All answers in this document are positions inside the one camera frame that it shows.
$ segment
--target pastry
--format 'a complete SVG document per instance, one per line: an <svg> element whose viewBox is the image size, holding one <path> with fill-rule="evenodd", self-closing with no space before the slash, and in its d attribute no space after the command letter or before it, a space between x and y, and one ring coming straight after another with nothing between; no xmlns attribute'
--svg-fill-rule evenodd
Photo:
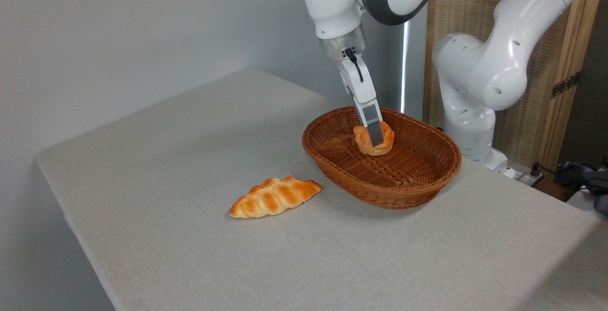
<svg viewBox="0 0 608 311"><path fill-rule="evenodd" d="M393 142L395 141L395 132L390 129L388 123L380 121L380 129L382 129L382 136L384 136L384 142L378 146L371 145L370 134L367 129L362 125L354 127L352 132L354 133L354 142L359 147L359 151L368 155L383 155L393 148Z"/></svg>
<svg viewBox="0 0 608 311"><path fill-rule="evenodd" d="M310 200L322 189L310 179L266 179L262 185L252 187L247 195L239 198L230 208L230 215L236 218L277 215Z"/></svg>

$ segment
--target braided bread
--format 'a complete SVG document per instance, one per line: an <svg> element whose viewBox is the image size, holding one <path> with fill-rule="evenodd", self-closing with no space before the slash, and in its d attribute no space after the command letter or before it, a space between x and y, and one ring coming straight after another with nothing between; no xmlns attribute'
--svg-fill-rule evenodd
<svg viewBox="0 0 608 311"><path fill-rule="evenodd" d="M310 200L322 189L321 185L310 179L301 181L291 176L267 179L239 198L230 208L230 215L236 218L277 215Z"/></svg>

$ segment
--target white wall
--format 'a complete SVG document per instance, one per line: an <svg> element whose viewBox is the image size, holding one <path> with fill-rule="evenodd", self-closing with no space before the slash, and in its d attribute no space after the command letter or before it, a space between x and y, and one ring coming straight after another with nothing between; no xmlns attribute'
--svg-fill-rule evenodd
<svg viewBox="0 0 608 311"><path fill-rule="evenodd" d="M395 99L401 29L364 25ZM0 0L0 310L112 309L39 151L245 68L347 101L314 35L304 0Z"/></svg>

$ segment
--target black cable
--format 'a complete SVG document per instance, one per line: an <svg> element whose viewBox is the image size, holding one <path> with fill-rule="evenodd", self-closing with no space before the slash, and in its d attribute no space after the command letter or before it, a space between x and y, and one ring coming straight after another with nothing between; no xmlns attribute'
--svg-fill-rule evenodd
<svg viewBox="0 0 608 311"><path fill-rule="evenodd" d="M571 181L572 183L576 183L578 185L584 185L584 186L587 186L589 188L597 188L597 190L601 190L601 191L606 191L607 190L605 186L593 185L593 184L586 183L584 181L580 181L580 180L577 180L577 179L571 179L569 177L562 176L561 174L559 174L559 173L557 173L557 172L555 172L553 170L550 170L550 169L546 168L545 166L540 165L538 162L535 162L534 164L538 165L539 168L541 168L541 169L543 169L543 170L551 173L552 175L558 177L559 179L563 179L563 180L566 180L566 181Z"/></svg>
<svg viewBox="0 0 608 311"><path fill-rule="evenodd" d="M361 69L359 69L359 64L357 64L357 57L352 52L352 49L346 49L345 53L346 53L346 56L348 56L348 59L357 68L357 73L359 74L359 78L361 79L361 83L363 83L363 74L361 73Z"/></svg>

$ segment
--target wicker panel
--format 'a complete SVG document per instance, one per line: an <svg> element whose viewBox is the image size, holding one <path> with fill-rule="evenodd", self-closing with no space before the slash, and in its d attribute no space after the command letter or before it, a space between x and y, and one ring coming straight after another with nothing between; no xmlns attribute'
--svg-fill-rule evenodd
<svg viewBox="0 0 608 311"><path fill-rule="evenodd" d="M471 34L482 40L488 38L494 25L493 12L500 0L431 0L428 10L426 103L425 121L443 125L443 105L439 79L432 67L430 52L435 43L449 33ZM529 165L535 160L534 145L542 131L549 97L547 82L557 61L556 38L558 23L554 24L537 44L528 64L528 86L523 98L515 106L497 112L494 147L508 158Z"/></svg>

